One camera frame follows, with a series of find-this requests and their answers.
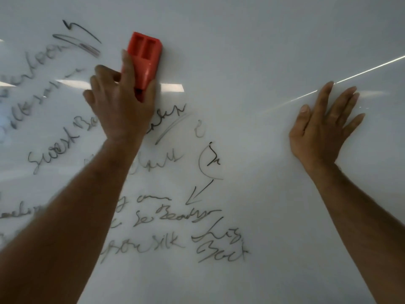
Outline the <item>person's left hand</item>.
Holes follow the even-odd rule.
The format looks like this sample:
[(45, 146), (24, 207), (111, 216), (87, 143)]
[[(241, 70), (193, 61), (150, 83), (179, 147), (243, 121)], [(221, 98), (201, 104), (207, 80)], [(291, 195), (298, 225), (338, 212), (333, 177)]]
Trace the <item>person's left hand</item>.
[(121, 51), (121, 80), (115, 84), (99, 84), (95, 73), (90, 77), (96, 98), (91, 108), (108, 141), (122, 144), (135, 152), (140, 147), (154, 115), (155, 107), (139, 102), (134, 94), (134, 66), (126, 50)]

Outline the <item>person's right hand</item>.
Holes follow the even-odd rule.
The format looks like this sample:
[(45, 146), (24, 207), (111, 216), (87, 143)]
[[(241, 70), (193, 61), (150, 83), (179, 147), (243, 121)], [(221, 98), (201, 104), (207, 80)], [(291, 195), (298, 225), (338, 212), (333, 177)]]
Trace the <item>person's right hand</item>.
[(347, 121), (327, 120), (327, 113), (330, 110), (327, 109), (328, 100), (333, 85), (334, 83), (330, 81), (319, 91), (315, 105), (311, 108), (311, 119), (304, 135), (290, 136), (289, 134), (291, 151), (307, 173), (311, 173), (320, 166), (334, 164), (347, 140), (342, 136)]

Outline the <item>red whiteboard eraser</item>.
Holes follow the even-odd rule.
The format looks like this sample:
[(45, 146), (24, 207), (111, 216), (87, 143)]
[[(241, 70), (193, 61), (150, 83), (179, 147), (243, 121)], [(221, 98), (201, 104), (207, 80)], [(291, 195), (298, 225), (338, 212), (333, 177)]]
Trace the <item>red whiteboard eraser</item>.
[(134, 94), (139, 102), (144, 102), (144, 94), (149, 83), (155, 79), (163, 50), (157, 38), (133, 32), (127, 52), (134, 66)]

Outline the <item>person's right forearm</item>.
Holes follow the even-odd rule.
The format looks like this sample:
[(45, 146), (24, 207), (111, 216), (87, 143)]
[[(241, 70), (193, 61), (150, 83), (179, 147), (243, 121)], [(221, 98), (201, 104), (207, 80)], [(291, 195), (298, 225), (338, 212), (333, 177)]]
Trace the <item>person's right forearm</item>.
[(378, 304), (405, 302), (405, 225), (335, 164), (305, 165), (349, 255)]

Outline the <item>person's left forearm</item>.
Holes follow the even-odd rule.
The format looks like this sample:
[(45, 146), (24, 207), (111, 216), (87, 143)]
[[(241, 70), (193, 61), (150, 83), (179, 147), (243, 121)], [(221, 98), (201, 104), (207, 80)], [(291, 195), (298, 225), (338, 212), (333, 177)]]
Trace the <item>person's left forearm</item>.
[(142, 138), (99, 152), (0, 251), (0, 304), (77, 304), (99, 258)]

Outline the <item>white whiteboard with black writing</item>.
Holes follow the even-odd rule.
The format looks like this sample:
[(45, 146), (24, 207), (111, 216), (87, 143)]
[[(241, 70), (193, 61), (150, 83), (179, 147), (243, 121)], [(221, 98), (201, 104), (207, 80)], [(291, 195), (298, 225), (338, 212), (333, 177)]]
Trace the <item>white whiteboard with black writing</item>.
[(375, 304), (288, 133), (357, 86), (337, 163), (405, 224), (405, 0), (0, 0), (0, 250), (103, 144), (82, 92), (135, 31), (155, 113), (79, 304)]

